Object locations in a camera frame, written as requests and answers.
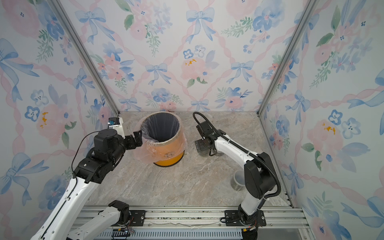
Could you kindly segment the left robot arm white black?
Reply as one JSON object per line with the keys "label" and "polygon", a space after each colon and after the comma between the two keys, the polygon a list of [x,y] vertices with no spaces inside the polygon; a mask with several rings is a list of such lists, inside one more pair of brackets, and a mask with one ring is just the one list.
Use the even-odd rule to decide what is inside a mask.
{"label": "left robot arm white black", "polygon": [[98,132],[94,141],[94,147],[75,168],[63,197],[32,236],[33,240],[93,240],[115,224],[127,229],[133,220],[129,205],[115,200],[81,227],[71,229],[88,198],[117,167],[124,153],[143,144],[142,131],[123,137],[114,129]]}

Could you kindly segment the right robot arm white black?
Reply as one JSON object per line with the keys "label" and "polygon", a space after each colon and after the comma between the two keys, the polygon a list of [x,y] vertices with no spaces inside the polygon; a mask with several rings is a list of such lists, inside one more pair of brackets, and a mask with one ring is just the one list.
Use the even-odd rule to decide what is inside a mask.
{"label": "right robot arm white black", "polygon": [[210,150],[211,156],[218,152],[223,153],[239,164],[244,171],[245,188],[248,193],[239,205],[238,217],[232,222],[247,227],[260,226],[261,208],[269,198],[278,196],[282,191],[271,157],[267,153],[258,154],[243,147],[223,131],[214,128],[208,121],[198,123],[197,130],[202,137],[198,142]]}

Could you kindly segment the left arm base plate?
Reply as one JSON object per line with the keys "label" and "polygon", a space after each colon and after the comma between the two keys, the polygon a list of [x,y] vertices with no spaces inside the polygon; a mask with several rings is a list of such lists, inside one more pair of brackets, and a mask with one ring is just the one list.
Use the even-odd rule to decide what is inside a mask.
{"label": "left arm base plate", "polygon": [[143,227],[146,218],[145,210],[130,210],[130,217],[127,223],[128,227]]}

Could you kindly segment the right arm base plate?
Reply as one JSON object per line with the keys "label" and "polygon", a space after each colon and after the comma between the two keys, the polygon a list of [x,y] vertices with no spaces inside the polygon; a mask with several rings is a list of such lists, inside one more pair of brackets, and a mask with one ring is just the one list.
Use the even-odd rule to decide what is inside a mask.
{"label": "right arm base plate", "polygon": [[225,216],[220,219],[227,227],[265,227],[267,225],[264,212],[257,210],[252,215],[246,215],[240,210],[225,210]]}

